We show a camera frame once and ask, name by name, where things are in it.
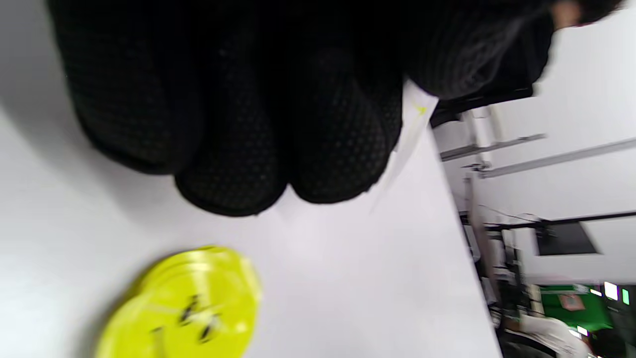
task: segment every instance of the black pipe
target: black pipe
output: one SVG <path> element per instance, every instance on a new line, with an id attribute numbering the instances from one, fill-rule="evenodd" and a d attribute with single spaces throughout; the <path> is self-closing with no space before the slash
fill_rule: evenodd
<path id="1" fill-rule="evenodd" d="M 537 222 L 527 222 L 523 224 L 497 225 L 497 226 L 489 227 L 488 231 L 500 232 L 503 230 L 523 229 L 523 228 L 536 229 L 538 227 L 546 227 L 546 226 L 552 226 L 552 225 L 573 224 L 575 222 L 582 222 L 582 221 L 607 220 L 610 218 L 633 217 L 633 216 L 636 216 L 636 211 L 628 211 L 624 213 L 613 213 L 613 214 L 605 214 L 605 215 L 592 215 L 587 217 L 562 218 L 558 220 L 541 220 Z"/>

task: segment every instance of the yellow disc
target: yellow disc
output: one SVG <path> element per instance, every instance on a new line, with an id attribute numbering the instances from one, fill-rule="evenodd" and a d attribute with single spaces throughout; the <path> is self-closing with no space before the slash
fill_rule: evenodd
<path id="1" fill-rule="evenodd" d="M 168 257 L 153 266 L 143 277 L 132 287 L 133 294 L 142 292 L 146 286 L 159 279 L 162 275 L 170 270 L 178 268 L 184 264 L 213 264 L 215 266 L 224 266 L 228 269 L 238 269 L 237 265 L 241 265 L 242 261 L 246 261 L 236 251 L 225 247 L 202 247 L 197 250 L 182 252 Z"/>
<path id="2" fill-rule="evenodd" d="M 127 301 L 113 314 L 102 332 L 101 339 L 97 346 L 96 358 L 119 357 L 121 333 L 128 326 L 128 320 L 137 310 L 136 305 L 143 303 L 139 297 Z"/>
<path id="3" fill-rule="evenodd" d="M 260 287 L 247 260 L 235 252 L 216 256 L 173 261 L 153 274 L 135 304 L 113 317 L 98 358 L 240 357 L 254 331 Z"/>

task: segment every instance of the white table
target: white table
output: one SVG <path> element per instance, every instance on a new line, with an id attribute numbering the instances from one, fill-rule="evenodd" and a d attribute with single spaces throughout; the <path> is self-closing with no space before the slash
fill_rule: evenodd
<path id="1" fill-rule="evenodd" d="M 40 1 L 0 4 L 0 357 L 90 357 L 103 314 L 157 258 L 220 244 L 265 300 L 247 358 L 498 357 L 429 133 L 391 191 L 259 217 L 182 200 L 92 150 L 73 119 Z"/>

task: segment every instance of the gloved hand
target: gloved hand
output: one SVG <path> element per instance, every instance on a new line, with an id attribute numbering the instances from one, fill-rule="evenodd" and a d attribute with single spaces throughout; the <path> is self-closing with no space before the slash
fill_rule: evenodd
<path id="1" fill-rule="evenodd" d="M 187 200 L 228 216 L 269 208 L 288 183 L 312 203 L 369 190 L 398 141 L 404 76 L 442 97 L 478 89 L 539 7 L 48 2 L 92 143 L 134 170 L 174 175 Z M 455 36 L 440 31 L 453 13 L 469 22 Z"/>

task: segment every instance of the skin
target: skin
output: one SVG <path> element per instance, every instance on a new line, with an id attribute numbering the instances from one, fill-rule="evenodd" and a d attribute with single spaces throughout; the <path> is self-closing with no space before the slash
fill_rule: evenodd
<path id="1" fill-rule="evenodd" d="M 563 0 L 552 6 L 552 17 L 557 30 L 581 25 L 581 6 L 574 0 Z"/>

